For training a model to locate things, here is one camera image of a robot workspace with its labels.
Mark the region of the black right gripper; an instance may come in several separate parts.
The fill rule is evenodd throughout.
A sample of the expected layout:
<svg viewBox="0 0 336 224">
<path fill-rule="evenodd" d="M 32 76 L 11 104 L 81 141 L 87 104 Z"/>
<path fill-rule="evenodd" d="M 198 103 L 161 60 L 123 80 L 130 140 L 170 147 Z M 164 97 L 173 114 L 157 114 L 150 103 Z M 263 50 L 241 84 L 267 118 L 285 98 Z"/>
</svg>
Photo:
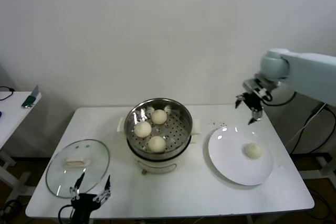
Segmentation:
<svg viewBox="0 0 336 224">
<path fill-rule="evenodd" d="M 238 108 L 242 102 L 244 102 L 251 110 L 251 119 L 248 121 L 248 125 L 260 121 L 262 118 L 261 98 L 255 93 L 248 92 L 237 95 L 235 108 Z"/>
</svg>

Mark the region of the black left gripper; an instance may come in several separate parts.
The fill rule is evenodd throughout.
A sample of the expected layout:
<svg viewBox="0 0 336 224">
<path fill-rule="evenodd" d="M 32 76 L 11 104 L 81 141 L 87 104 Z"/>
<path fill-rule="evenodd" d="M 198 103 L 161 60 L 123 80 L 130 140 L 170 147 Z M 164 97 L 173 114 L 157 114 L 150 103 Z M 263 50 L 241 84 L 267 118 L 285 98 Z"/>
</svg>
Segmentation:
<svg viewBox="0 0 336 224">
<path fill-rule="evenodd" d="M 69 192 L 71 196 L 71 205 L 75 212 L 92 212 L 97 210 L 103 205 L 111 196 L 111 183 L 110 183 L 110 176 L 106 181 L 104 186 L 104 190 L 96 195 L 96 194 L 84 194 L 78 193 L 80 185 L 83 181 L 85 173 L 82 173 L 81 176 L 76 180 L 75 185 L 70 187 Z"/>
</svg>

